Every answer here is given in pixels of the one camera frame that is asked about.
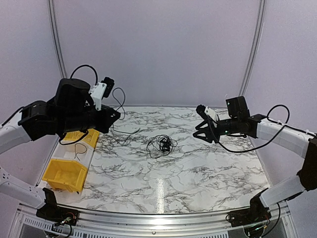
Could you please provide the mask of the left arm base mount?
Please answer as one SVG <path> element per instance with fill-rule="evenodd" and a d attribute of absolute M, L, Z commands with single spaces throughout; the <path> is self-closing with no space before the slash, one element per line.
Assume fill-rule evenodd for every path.
<path fill-rule="evenodd" d="M 44 205 L 36 212 L 36 216 L 58 224 L 67 223 L 75 226 L 78 220 L 79 211 L 71 208 L 60 207 L 57 204 L 55 194 L 48 188 L 42 189 L 45 194 Z"/>

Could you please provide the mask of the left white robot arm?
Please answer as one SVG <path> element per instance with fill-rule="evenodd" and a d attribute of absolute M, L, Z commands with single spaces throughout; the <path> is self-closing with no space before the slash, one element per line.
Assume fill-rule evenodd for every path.
<path fill-rule="evenodd" d="M 87 135 L 89 129 L 108 133 L 121 116 L 102 104 L 113 87 L 114 80 L 109 77 L 94 86 L 81 79 L 61 79 L 52 99 L 19 108 L 0 126 L 1 153 L 46 135 L 64 139 L 74 131 Z"/>

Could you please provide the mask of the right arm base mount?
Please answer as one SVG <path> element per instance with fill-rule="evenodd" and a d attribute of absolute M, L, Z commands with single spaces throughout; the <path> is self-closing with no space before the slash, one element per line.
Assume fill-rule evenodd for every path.
<path fill-rule="evenodd" d="M 267 221 L 270 218 L 271 213 L 269 212 L 269 208 L 264 207 L 260 196 L 256 195 L 250 200 L 249 208 L 230 211 L 225 219 L 232 227 L 238 227 Z"/>

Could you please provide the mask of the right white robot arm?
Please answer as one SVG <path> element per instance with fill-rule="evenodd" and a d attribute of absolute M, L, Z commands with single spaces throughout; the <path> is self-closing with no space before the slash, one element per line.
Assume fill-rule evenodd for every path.
<path fill-rule="evenodd" d="M 269 115 L 251 115 L 243 96 L 226 100 L 228 119 L 220 120 L 215 110 L 198 105 L 197 114 L 203 122 L 195 127 L 193 136 L 208 143 L 220 144 L 221 136 L 248 136 L 277 144 L 304 159 L 296 175 L 260 192 L 250 201 L 245 217 L 256 222 L 265 208 L 284 200 L 291 200 L 305 191 L 317 188 L 317 135 L 287 122 L 275 121 Z"/>

